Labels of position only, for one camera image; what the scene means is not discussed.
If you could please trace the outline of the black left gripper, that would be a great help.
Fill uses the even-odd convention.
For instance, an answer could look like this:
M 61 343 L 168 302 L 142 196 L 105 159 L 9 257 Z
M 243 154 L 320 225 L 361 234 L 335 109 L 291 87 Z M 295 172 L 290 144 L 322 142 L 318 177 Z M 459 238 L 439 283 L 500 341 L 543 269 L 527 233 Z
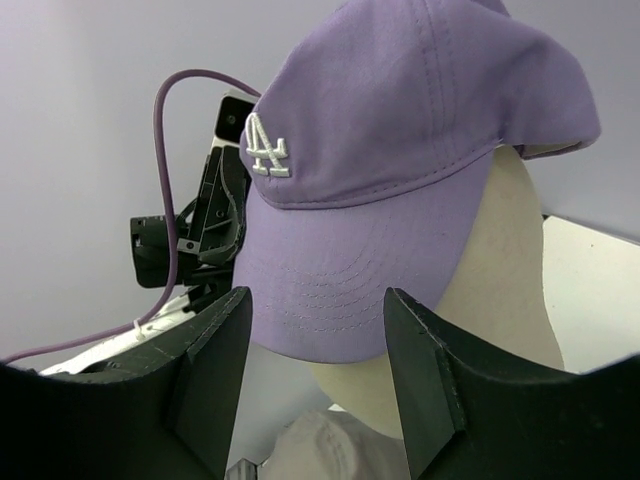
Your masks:
M 175 216 L 175 283 L 189 297 L 230 290 L 250 178 L 235 146 L 214 146 L 196 198 Z M 136 281 L 167 284 L 164 216 L 134 217 Z M 76 374 L 1 369 L 5 479 L 221 479 L 249 346 L 252 298 L 238 287 L 192 319 Z

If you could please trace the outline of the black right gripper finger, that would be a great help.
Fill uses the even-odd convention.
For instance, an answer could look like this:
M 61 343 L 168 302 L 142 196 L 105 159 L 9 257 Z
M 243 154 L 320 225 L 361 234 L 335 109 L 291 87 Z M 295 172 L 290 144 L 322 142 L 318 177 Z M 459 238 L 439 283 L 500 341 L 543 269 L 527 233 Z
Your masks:
M 384 326 L 414 479 L 635 479 L 639 359 L 526 360 L 390 288 Z

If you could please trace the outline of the grey bucket hat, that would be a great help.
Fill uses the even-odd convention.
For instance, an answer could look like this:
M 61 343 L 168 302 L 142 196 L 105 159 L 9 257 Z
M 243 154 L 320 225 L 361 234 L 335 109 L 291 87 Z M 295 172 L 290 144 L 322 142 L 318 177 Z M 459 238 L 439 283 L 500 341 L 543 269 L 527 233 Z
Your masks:
M 411 477 L 404 443 L 346 412 L 303 413 L 278 435 L 259 474 L 274 480 L 402 480 Z

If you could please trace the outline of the purple baseball cap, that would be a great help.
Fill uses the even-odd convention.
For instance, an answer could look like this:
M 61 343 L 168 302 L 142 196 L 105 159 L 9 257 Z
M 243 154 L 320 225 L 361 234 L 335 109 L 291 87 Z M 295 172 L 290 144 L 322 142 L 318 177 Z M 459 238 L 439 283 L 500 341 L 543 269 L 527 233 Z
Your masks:
M 600 132 L 579 61 L 503 3 L 345 3 L 241 137 L 252 182 L 233 282 L 252 294 L 252 340 L 313 363 L 383 354 L 386 290 L 439 303 L 495 150 L 561 155 Z

